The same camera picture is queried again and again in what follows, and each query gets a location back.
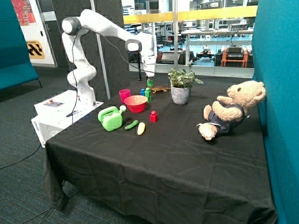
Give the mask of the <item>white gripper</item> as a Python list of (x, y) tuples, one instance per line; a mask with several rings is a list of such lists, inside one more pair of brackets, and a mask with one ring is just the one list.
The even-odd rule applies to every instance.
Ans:
[(145, 71), (146, 76), (154, 77), (155, 76), (155, 64), (156, 64), (155, 57), (143, 57), (142, 63), (143, 63), (143, 70)]

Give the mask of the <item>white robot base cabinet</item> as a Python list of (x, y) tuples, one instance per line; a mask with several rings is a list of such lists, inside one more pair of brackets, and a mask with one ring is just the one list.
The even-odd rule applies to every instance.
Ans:
[(37, 116), (31, 122), (42, 147), (45, 147), (47, 140), (102, 104), (96, 101), (91, 106), (84, 105), (77, 98), (77, 92), (73, 90), (67, 90), (35, 104)]

